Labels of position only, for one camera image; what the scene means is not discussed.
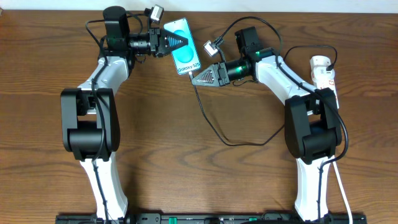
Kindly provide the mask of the Galaxy S25 smartphone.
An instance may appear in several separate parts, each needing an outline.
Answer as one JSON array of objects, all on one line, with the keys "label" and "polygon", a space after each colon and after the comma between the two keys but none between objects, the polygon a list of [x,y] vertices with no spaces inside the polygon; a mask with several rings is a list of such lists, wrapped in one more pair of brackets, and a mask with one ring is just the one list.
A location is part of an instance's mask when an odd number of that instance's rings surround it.
[{"label": "Galaxy S25 smartphone", "polygon": [[174,50],[172,56],[179,75],[198,70],[201,67],[192,33],[186,18],[181,18],[164,24],[164,29],[182,36],[188,40],[188,44]]}]

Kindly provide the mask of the white power strip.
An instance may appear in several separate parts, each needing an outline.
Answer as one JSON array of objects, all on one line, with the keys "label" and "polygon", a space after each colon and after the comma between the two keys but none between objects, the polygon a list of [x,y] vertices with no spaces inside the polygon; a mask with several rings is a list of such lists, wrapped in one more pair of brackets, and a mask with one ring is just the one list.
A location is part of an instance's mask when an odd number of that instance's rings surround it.
[{"label": "white power strip", "polygon": [[337,108],[339,108],[338,97],[336,93],[335,86],[335,71],[331,69],[327,70],[328,66],[331,65],[331,60],[322,55],[315,55],[310,59],[310,67],[311,67],[311,78],[313,81],[313,85],[318,89],[330,88],[336,98]]}]

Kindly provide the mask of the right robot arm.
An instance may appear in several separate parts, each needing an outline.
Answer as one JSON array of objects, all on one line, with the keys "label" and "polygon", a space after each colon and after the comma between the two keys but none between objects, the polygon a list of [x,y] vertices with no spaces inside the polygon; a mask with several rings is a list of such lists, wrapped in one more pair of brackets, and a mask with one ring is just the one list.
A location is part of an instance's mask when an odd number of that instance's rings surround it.
[{"label": "right robot arm", "polygon": [[251,76],[275,94],[284,105],[285,143],[297,163],[295,210],[305,222],[323,222],[327,172],[343,135],[335,93],[301,79],[274,49],[263,47],[255,27],[234,35],[240,58],[210,65],[191,77],[192,85],[221,87]]}]

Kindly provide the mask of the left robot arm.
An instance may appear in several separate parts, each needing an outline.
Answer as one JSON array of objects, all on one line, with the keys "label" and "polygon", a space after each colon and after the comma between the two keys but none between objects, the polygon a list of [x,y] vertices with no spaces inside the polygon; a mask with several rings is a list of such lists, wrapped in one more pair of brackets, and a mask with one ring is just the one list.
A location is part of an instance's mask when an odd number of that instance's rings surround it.
[{"label": "left robot arm", "polygon": [[57,215],[56,223],[136,222],[116,165],[121,134],[114,96],[130,77],[139,56],[160,58],[188,44],[187,38],[152,26],[160,23],[163,14],[159,5],[145,9],[142,15],[147,18],[147,27],[132,33],[128,19],[139,20],[140,15],[121,6],[107,7],[101,19],[106,35],[95,39],[97,68],[84,83],[61,92],[63,145],[88,175],[96,213]]}]

